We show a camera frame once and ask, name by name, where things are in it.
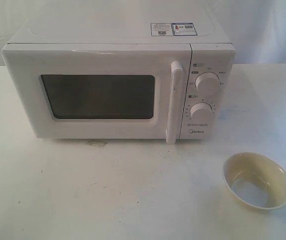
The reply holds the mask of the white control knob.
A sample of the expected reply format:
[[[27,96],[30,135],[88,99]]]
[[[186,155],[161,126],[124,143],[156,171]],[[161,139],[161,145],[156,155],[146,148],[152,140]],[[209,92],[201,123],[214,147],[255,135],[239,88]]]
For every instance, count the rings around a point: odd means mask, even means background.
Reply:
[[[220,81],[213,72],[205,72],[195,80],[195,87],[201,95],[211,96],[220,90]]]
[[[193,120],[209,121],[212,119],[213,112],[209,104],[200,102],[191,107],[190,115]]]

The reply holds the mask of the left warning sticker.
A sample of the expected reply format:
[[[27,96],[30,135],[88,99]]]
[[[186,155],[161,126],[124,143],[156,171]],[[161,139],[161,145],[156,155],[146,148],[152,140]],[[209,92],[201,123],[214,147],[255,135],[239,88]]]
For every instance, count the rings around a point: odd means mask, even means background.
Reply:
[[[153,37],[173,36],[171,23],[151,23],[150,29]]]

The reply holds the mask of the cream ceramic bowl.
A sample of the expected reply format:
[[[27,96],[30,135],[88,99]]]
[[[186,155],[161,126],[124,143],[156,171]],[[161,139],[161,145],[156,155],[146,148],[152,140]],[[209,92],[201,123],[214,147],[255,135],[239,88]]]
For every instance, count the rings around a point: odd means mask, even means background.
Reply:
[[[243,206],[273,211],[286,206],[286,171],[267,156],[240,152],[222,167],[227,190]]]

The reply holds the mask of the lower white control knob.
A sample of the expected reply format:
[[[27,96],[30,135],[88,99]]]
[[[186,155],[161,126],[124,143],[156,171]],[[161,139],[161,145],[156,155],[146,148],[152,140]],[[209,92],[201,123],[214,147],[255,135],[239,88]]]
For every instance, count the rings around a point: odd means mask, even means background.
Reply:
[[[190,115],[193,120],[209,121],[212,119],[213,112],[209,104],[200,102],[191,107]]]

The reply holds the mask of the white microwave door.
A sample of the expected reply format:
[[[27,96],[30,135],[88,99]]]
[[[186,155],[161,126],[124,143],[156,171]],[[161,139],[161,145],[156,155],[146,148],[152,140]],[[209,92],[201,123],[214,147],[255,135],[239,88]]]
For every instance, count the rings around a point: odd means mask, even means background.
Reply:
[[[180,136],[189,44],[10,43],[1,53],[39,138]]]

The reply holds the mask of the right blue label sticker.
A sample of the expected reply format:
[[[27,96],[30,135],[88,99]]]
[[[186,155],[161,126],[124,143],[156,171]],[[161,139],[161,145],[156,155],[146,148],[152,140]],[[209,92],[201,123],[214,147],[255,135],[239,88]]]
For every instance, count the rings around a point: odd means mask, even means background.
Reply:
[[[197,31],[192,22],[172,23],[174,36],[197,36]]]

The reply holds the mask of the white microwave oven body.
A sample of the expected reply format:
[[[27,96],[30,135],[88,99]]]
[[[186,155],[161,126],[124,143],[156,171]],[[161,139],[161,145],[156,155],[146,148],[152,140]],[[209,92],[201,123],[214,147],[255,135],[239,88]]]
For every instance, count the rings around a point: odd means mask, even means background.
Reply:
[[[193,23],[197,36],[151,36],[151,23]],[[167,14],[163,9],[140,9],[130,12],[94,8],[55,8],[42,12],[23,26],[7,44],[189,44],[192,50],[185,98],[177,140],[201,140],[213,129],[221,97],[228,80],[235,49],[218,22],[202,10],[199,13]],[[206,72],[215,73],[220,90],[214,95],[201,95],[196,78]],[[211,120],[193,120],[190,109],[197,103],[211,106]]]

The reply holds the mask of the upper white control knob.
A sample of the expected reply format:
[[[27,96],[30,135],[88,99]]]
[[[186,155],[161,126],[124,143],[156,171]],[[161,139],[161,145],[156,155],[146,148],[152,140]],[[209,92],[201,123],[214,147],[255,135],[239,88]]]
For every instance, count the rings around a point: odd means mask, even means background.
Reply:
[[[205,72],[195,80],[195,87],[201,95],[211,96],[220,90],[220,81],[213,72]]]

